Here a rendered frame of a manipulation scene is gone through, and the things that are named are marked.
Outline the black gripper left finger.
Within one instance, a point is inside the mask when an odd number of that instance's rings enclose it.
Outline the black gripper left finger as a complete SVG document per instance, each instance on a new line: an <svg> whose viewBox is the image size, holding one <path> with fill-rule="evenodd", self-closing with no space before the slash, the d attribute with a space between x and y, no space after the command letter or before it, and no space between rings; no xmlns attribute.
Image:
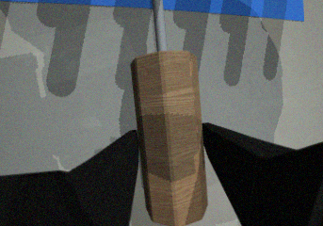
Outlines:
<svg viewBox="0 0 323 226"><path fill-rule="evenodd" d="M0 176L0 226L130 226L137 170L130 130L69 171Z"/></svg>

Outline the brown wooden tool handle with grey shaft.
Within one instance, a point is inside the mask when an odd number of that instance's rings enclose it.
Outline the brown wooden tool handle with grey shaft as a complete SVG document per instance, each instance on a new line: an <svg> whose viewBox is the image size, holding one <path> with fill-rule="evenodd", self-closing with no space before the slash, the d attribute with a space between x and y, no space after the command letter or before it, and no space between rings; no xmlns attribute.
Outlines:
<svg viewBox="0 0 323 226"><path fill-rule="evenodd" d="M186 226L208 195L198 62L168 51L163 0L152 1L157 52L130 64L145 204L153 222Z"/></svg>

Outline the blue flat strip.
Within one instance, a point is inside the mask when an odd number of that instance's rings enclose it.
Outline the blue flat strip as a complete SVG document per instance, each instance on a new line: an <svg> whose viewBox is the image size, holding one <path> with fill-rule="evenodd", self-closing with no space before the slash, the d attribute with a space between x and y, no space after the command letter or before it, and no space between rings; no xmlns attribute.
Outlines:
<svg viewBox="0 0 323 226"><path fill-rule="evenodd" d="M153 8L152 0L0 0L121 8ZM304 21L303 0L163 0L164 9Z"/></svg>

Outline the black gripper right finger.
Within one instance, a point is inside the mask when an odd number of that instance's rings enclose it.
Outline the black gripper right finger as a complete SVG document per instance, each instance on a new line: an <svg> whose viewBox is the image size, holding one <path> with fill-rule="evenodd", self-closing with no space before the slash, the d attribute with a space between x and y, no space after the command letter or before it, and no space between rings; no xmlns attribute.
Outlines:
<svg viewBox="0 0 323 226"><path fill-rule="evenodd" d="M202 133L242 226L321 226L323 142L296 150L209 122Z"/></svg>

